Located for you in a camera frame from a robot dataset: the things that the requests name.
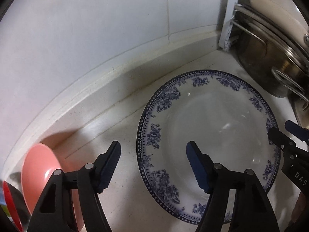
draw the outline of pink bowl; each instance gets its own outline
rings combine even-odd
[[[21,187],[25,198],[26,206],[32,214],[39,197],[56,169],[62,169],[64,172],[72,171],[72,167],[62,163],[53,153],[53,151],[44,144],[32,146],[26,154],[21,170]],[[78,231],[84,226],[77,190],[72,191],[73,206]]]

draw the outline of white tile wall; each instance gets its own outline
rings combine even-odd
[[[168,0],[170,33],[222,23],[226,3],[227,0]]]
[[[154,39],[215,29],[225,3],[15,0],[0,22],[0,171],[32,119],[78,78],[99,65],[110,69],[105,61]]]

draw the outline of stainless steel pot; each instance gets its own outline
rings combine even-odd
[[[253,8],[247,5],[239,5],[235,4],[234,9],[240,13],[242,17],[247,17],[253,19],[253,22],[257,25],[259,23],[259,27],[263,29],[266,33],[276,37],[276,39],[280,39],[284,41],[291,49],[293,49],[300,59],[303,62],[302,70],[307,71],[309,68],[309,53],[307,53],[300,44],[291,40],[288,36],[286,36],[282,29],[279,26],[274,24],[274,22],[270,21],[268,18],[259,14]]]
[[[263,29],[263,25],[244,19],[246,26],[233,24],[243,30],[237,41],[237,55],[249,75],[266,91],[276,97],[286,97],[290,92],[305,100],[309,106],[304,86],[309,76],[299,55],[281,38]]]

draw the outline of dotted border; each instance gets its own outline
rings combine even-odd
[[[195,224],[198,225],[200,220],[200,217],[195,217],[195,216],[189,216],[189,215],[179,215],[178,213],[176,213],[171,207],[167,206],[161,199],[159,196],[157,196],[157,194],[150,188],[150,183],[149,183],[149,178],[147,176],[147,173],[145,172],[144,168],[141,167],[141,162],[142,162],[142,155],[141,155],[141,133],[142,130],[144,130],[144,127],[147,127],[147,124],[149,122],[149,118],[148,118],[148,113],[149,111],[153,110],[154,107],[154,102],[156,101],[157,97],[160,95],[160,93],[163,91],[164,88],[166,88],[167,86],[173,84],[174,82],[176,82],[179,78],[183,78],[183,77],[188,77],[190,75],[195,75],[195,74],[199,74],[199,73],[206,73],[207,75],[212,75],[212,74],[221,74],[221,75],[226,75],[228,77],[234,78],[238,81],[240,81],[243,85],[248,86],[248,89],[250,89],[250,91],[255,94],[259,100],[262,102],[266,112],[269,114],[269,116],[272,119],[272,122],[274,123],[274,126],[276,128],[278,128],[278,124],[277,121],[275,119],[275,116],[273,114],[273,112],[271,111],[269,105],[267,104],[267,102],[264,100],[264,98],[262,97],[262,95],[256,90],[254,89],[249,83],[247,83],[246,81],[242,80],[241,78],[232,75],[230,73],[224,72],[224,71],[218,71],[218,70],[211,70],[211,69],[206,69],[206,70],[195,70],[195,71],[190,71],[190,72],[186,72],[183,74],[180,74],[174,78],[172,78],[171,80],[167,81],[163,86],[161,86],[151,97],[151,99],[148,101],[142,116],[140,118],[139,124],[138,124],[138,131],[137,131],[137,137],[136,137],[136,158],[138,161],[138,168],[141,174],[141,177],[143,179],[143,182],[147,188],[147,190],[149,191],[149,193],[151,194],[151,196],[155,199],[155,201],[165,210],[167,211],[169,214],[171,214],[172,216],[190,223],[190,224]],[[271,178],[271,180],[269,180],[267,183],[269,184],[267,189],[265,190],[266,193],[269,192],[269,190],[271,189],[274,180],[277,176],[278,170],[279,170],[279,165],[280,165],[280,159],[281,159],[281,150],[279,149],[279,157],[276,158],[275,163],[276,163],[276,169],[275,172],[273,174],[273,177]]]

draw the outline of blue and white plate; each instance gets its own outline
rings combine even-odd
[[[141,117],[136,150],[143,181],[164,210],[198,224],[209,195],[197,184],[186,144],[195,141],[229,170],[253,169],[268,192],[281,154],[268,141],[273,126],[268,104],[240,78],[217,70],[179,75],[151,97]],[[231,190],[225,222],[231,220],[234,194]]]

